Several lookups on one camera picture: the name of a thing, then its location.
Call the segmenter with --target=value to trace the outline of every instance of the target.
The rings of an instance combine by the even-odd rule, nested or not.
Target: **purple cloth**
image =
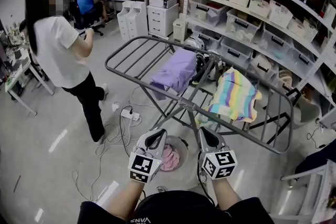
[[[150,84],[165,90],[165,86],[171,87],[177,93],[183,92],[189,85],[189,81],[196,75],[196,53],[178,49],[160,70],[155,73]],[[165,96],[153,91],[158,100],[164,100]]]

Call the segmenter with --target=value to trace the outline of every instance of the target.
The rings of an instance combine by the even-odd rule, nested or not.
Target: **metal rack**
[[[111,59],[113,59],[114,61],[117,61],[120,59],[120,55],[123,55],[124,52],[123,50],[127,50],[130,49],[130,47],[133,48],[134,44],[131,45],[133,42],[135,41],[134,44],[139,44],[138,46],[136,46],[134,49],[132,49],[130,51],[130,53],[128,53],[126,56],[124,56],[116,65],[114,65],[113,67],[110,67],[108,65],[109,61]],[[149,52],[151,50],[153,50],[156,46],[162,46],[163,49],[155,56],[155,57],[151,57],[148,60],[148,64],[136,75],[136,76],[131,76],[127,73],[130,72],[131,69],[133,69],[134,71],[134,67],[137,67],[137,63],[143,59],[145,56],[148,56]],[[127,64],[127,67],[124,71],[120,71],[119,69],[121,69],[121,64],[124,63],[126,60],[128,60],[130,58],[131,55],[133,55],[136,51],[138,51],[140,48],[144,48],[146,47],[146,50],[143,49],[144,53],[140,54],[140,56],[138,58],[136,58],[136,60],[134,60],[133,62],[130,62],[129,64]],[[184,97],[184,93],[182,94],[173,94],[171,92],[168,92],[169,88],[164,90],[161,90],[145,81],[143,81],[142,79],[144,78],[144,76],[154,67],[156,66],[160,60],[168,53],[168,52],[175,52],[175,47],[180,47],[180,48],[184,48],[186,50],[189,51],[193,51],[193,52],[199,52],[199,53],[203,53],[203,54],[207,54],[209,55],[209,62],[198,72],[198,74],[201,74],[202,72],[204,72],[204,74],[202,75],[198,85],[195,87],[195,89],[192,91],[191,95],[188,98]],[[268,110],[269,110],[269,105],[267,102],[267,105],[264,107],[264,109],[266,110],[266,115],[265,115],[265,120],[261,123],[257,123],[255,125],[251,125],[250,123],[244,123],[243,127],[241,129],[239,129],[238,127],[234,126],[233,120],[231,120],[230,122],[226,122],[223,119],[221,119],[219,116],[216,116],[214,113],[210,113],[207,112],[206,110],[202,109],[202,105],[204,104],[205,100],[207,99],[207,97],[210,95],[212,96],[213,93],[205,90],[202,88],[202,84],[205,82],[208,74],[210,73],[213,65],[215,66],[215,71],[216,71],[216,86],[218,86],[218,78],[219,78],[219,67],[218,67],[218,63],[219,61],[223,61],[226,63],[226,65],[230,65],[232,67],[234,67],[235,69],[239,70],[255,87],[256,89],[259,89],[259,86],[263,86],[264,88],[266,88],[268,90],[268,102],[270,101],[270,97],[272,94],[277,93],[279,95],[279,111],[278,111],[278,115],[276,117],[273,117],[271,119],[268,119]],[[155,107],[159,110],[159,112],[161,113],[161,116],[158,118],[158,120],[156,121],[156,123],[152,126],[152,128],[150,130],[153,130],[157,127],[160,127],[164,122],[170,120],[170,119],[174,119],[176,121],[178,121],[179,123],[181,123],[183,126],[187,126],[189,128],[191,128],[194,132],[196,141],[198,142],[198,128],[196,126],[196,122],[195,122],[195,115],[194,115],[194,111],[196,112],[196,114],[200,113],[206,117],[208,117],[209,119],[213,120],[214,122],[217,123],[217,127],[215,129],[215,131],[218,131],[219,128],[221,126],[224,126],[228,129],[230,129],[230,132],[220,132],[220,135],[236,135],[239,134],[247,139],[249,139],[250,141],[274,152],[277,154],[282,154],[284,153],[291,142],[291,137],[292,137],[292,119],[293,119],[293,107],[292,107],[292,103],[290,101],[290,99],[283,94],[279,89],[275,88],[274,86],[272,86],[271,84],[269,84],[267,81],[261,79],[260,77],[258,77],[257,75],[249,72],[246,69],[243,69],[240,66],[237,66],[235,63],[225,59],[223,56],[220,56],[214,52],[209,52],[206,50],[201,50],[201,49],[196,49],[194,47],[188,46],[188,45],[183,45],[180,43],[176,43],[176,42],[171,42],[169,40],[163,40],[163,39],[159,39],[159,38],[155,38],[155,37],[148,37],[148,36],[140,36],[140,37],[136,37],[133,38],[131,40],[129,40],[128,42],[126,42],[123,46],[121,46],[118,50],[116,50],[114,53],[112,53],[105,61],[105,67],[107,70],[111,71],[112,73],[115,73],[123,78],[126,78],[136,84],[138,84],[142,90],[144,91],[144,93],[148,96],[148,98],[153,102],[153,104],[155,105]],[[163,96],[171,99],[168,106],[162,110],[162,108],[159,106],[159,104],[154,100],[154,98],[150,95],[150,93],[148,92],[148,90],[152,90],[155,91],[159,94],[162,94]],[[203,99],[203,102],[201,104],[201,106],[198,106],[196,103],[193,102],[193,99],[195,98],[196,94],[201,91],[203,93],[206,94],[205,98]],[[287,113],[284,115],[283,113],[281,113],[281,101],[282,99],[285,99],[288,104],[290,105],[290,115],[288,115]],[[190,123],[186,123],[185,121],[182,120],[182,116],[184,115],[184,113],[187,112],[188,117],[190,119]],[[278,135],[282,132],[282,130],[284,129],[282,126],[280,126],[280,119],[281,118],[286,118],[287,119],[287,125],[289,127],[289,135],[288,135],[288,140],[287,140],[287,145],[286,148],[284,150],[279,150],[276,148],[277,145],[277,137]],[[265,130],[266,130],[266,125],[270,122],[276,122],[276,133],[275,135],[270,139],[270,141],[265,142],[264,141],[264,137],[265,137]],[[261,127],[262,126],[262,132],[261,132],[261,136],[260,138],[258,138],[255,134],[251,134],[250,130],[255,129],[257,127]]]

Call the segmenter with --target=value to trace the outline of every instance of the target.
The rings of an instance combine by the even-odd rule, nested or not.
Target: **man in blue shirt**
[[[106,8],[101,1],[95,2],[95,0],[77,0],[77,5],[82,15],[96,12],[103,18],[105,24],[112,21],[112,18],[107,17]]]

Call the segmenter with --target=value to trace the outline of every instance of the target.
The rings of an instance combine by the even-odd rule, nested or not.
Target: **rainbow striped towel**
[[[257,111],[253,108],[254,102],[261,97],[261,92],[256,90],[239,71],[231,67],[220,77],[217,90],[206,110],[235,121],[252,122],[257,117]],[[196,119],[199,125],[207,125],[208,121],[205,116]]]

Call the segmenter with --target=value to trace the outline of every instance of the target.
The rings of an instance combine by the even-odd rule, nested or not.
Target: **white shelf frame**
[[[328,50],[326,50],[326,47],[323,47],[321,49],[321,51],[318,51],[314,47],[313,44],[310,44],[310,43],[306,42],[305,40],[300,39],[294,33],[291,33],[288,29],[284,29],[284,28],[281,28],[279,26],[276,26],[275,24],[273,24],[272,22],[270,22],[266,18],[262,18],[262,17],[260,17],[260,16],[258,16],[256,14],[252,14],[250,11],[248,11],[248,8],[238,7],[238,5],[235,5],[234,3],[231,3],[229,1],[223,1],[223,0],[212,0],[212,1],[215,1],[215,2],[218,2],[218,3],[224,4],[224,5],[230,6],[232,8],[238,9],[238,10],[240,10],[242,12],[246,12],[248,14],[251,14],[252,16],[254,16],[254,17],[258,18],[258,19],[261,19],[262,21],[264,21],[264,22],[266,22],[266,23],[268,23],[268,24],[276,27],[277,29],[281,30],[282,32],[284,32],[285,34],[287,34],[288,36],[290,36],[291,38],[293,38],[294,40],[296,40],[297,42],[299,42],[300,44],[302,44],[304,47],[306,47],[307,49],[309,49],[315,56],[318,57],[317,60],[316,60],[316,62],[315,62],[315,64],[314,64],[314,66],[308,72],[308,74],[306,74],[303,77],[300,77],[302,80],[298,84],[299,90],[301,90],[307,83],[309,83],[310,85],[314,84],[314,82],[315,82],[314,81],[314,76],[315,75],[317,75],[317,76],[319,75],[317,72],[318,72],[319,68],[321,67],[321,65],[323,63],[325,63],[331,69],[331,71],[336,74],[336,67],[333,66],[330,63],[330,61],[327,59],[327,57],[328,57]],[[329,47],[333,48],[333,45],[336,42],[336,34],[335,34],[336,31],[331,27],[331,25],[327,24],[327,22],[323,18],[321,18],[316,12],[314,12],[310,7],[308,7],[306,4],[304,4],[300,0],[292,0],[292,1],[295,2],[296,4],[298,4],[299,6],[301,6],[302,8],[304,8],[312,16],[314,16],[317,20],[319,20],[323,25],[326,26],[326,28],[331,33],[330,34],[330,38],[329,38],[326,46],[329,46]],[[188,0],[184,0],[184,2],[183,2],[183,14],[182,14],[182,18],[184,19],[185,22],[195,23],[196,25],[199,25],[201,27],[210,29],[212,31],[215,31],[215,32],[221,34],[221,35],[228,36],[229,38],[237,40],[236,38],[234,38],[234,37],[230,36],[229,34],[225,33],[225,29],[220,29],[218,26],[217,27],[206,26],[203,23],[200,23],[200,22],[197,22],[196,20],[188,18],[188,16],[187,16],[187,9],[188,9]],[[242,44],[244,44],[244,45],[246,45],[246,46],[249,46],[250,48],[253,48],[254,50],[256,50],[256,51],[258,51],[258,52],[260,52],[262,54],[264,54],[265,56],[271,58],[272,60],[276,61],[277,63],[279,63],[281,65],[283,65],[284,67],[288,66],[288,64],[286,64],[284,62],[281,62],[281,60],[277,59],[276,57],[274,57],[273,55],[271,55],[267,51],[262,50],[258,45],[247,44],[247,43],[241,42],[240,40],[237,40],[237,41],[240,42],[240,43],[242,43]],[[331,92],[324,91],[324,88],[321,88],[322,85],[314,84],[314,85],[311,85],[311,86],[315,87],[316,90],[318,92],[320,92],[320,94],[323,95],[336,108],[336,104],[333,102],[333,100],[331,98]]]

